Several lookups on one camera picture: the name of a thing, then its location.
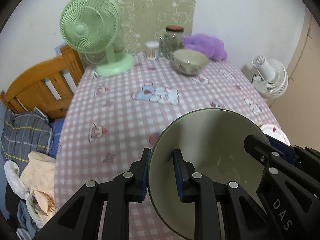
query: wooden headboard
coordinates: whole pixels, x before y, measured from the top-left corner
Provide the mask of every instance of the wooden headboard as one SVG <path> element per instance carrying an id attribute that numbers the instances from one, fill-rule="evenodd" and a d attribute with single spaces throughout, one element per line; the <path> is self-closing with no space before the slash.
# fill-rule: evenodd
<path id="1" fill-rule="evenodd" d="M 78 53 L 68 45 L 61 48 L 62 56 L 39 63 L 16 78 L 7 92 L 0 94 L 4 105 L 15 112 L 32 111 L 35 106 L 52 119 L 64 117 L 73 92 L 62 75 L 67 69 L 78 86 L 84 73 Z M 44 82 L 48 78 L 61 99 L 57 100 Z"/>

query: white fan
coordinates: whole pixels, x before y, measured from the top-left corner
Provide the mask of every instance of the white fan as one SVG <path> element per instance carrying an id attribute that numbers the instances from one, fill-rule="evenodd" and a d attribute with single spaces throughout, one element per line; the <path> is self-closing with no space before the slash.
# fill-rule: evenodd
<path id="1" fill-rule="evenodd" d="M 289 78 L 284 66 L 277 60 L 261 55 L 255 57 L 253 66 L 259 76 L 253 78 L 252 85 L 259 94 L 266 98 L 278 98 L 287 90 Z"/>

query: purple plush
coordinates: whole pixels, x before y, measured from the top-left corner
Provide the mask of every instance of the purple plush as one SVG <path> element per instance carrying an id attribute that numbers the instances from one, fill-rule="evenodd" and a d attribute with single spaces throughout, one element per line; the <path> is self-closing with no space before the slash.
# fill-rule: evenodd
<path id="1" fill-rule="evenodd" d="M 223 41 L 206 34 L 185 36 L 183 46 L 185 49 L 199 51 L 216 61 L 224 60 L 228 57 Z"/>

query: bowl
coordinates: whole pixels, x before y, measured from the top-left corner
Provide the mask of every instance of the bowl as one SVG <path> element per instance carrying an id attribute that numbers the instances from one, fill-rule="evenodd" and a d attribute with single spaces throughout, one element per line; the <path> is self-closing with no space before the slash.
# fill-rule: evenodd
<path id="1" fill-rule="evenodd" d="M 246 117 L 214 108 L 185 114 L 163 131 L 151 152 L 148 191 L 157 214 L 172 231 L 194 239 L 195 204 L 180 202 L 172 161 L 176 148 L 197 172 L 223 184 L 238 182 L 262 206 L 256 190 L 264 166 L 244 150 L 244 139 L 250 134 L 269 144 Z"/>
<path id="2" fill-rule="evenodd" d="M 199 51 L 178 49 L 173 53 L 173 64 L 185 75 L 199 75 L 200 70 L 209 62 L 209 58 Z"/>

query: patterned beige board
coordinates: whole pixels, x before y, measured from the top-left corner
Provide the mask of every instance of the patterned beige board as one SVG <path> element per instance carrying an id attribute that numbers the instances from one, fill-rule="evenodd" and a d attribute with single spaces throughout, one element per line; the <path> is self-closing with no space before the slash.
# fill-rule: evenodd
<path id="1" fill-rule="evenodd" d="M 159 40 L 168 25 L 184 27 L 191 34 L 195 0 L 117 0 L 120 8 L 116 51 L 145 51 L 146 42 Z"/>

